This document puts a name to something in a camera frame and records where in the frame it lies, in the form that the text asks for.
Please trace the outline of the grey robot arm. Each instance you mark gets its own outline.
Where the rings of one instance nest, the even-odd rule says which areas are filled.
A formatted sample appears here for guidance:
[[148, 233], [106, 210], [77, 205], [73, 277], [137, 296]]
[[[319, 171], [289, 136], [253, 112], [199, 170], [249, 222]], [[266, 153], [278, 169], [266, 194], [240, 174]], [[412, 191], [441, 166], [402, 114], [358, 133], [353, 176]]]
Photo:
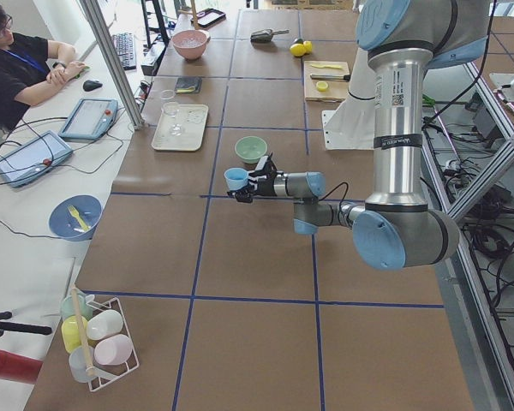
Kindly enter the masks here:
[[454, 220], [429, 208], [420, 184], [422, 82], [429, 69], [468, 63], [487, 43], [487, 1], [368, 1], [356, 41], [374, 71], [374, 189], [361, 205], [324, 202], [319, 172], [284, 173], [270, 156], [229, 184], [228, 195], [291, 197], [294, 229], [351, 229], [361, 258], [378, 270], [433, 265], [453, 255]]

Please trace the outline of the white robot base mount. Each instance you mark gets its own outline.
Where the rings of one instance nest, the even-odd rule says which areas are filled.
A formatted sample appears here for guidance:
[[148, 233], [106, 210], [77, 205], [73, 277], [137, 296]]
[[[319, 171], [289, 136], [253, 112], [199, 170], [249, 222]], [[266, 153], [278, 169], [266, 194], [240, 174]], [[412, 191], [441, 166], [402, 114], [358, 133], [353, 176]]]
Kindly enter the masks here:
[[326, 150], [374, 148], [375, 72], [368, 53], [359, 48], [348, 85], [348, 96], [333, 110], [322, 112]]

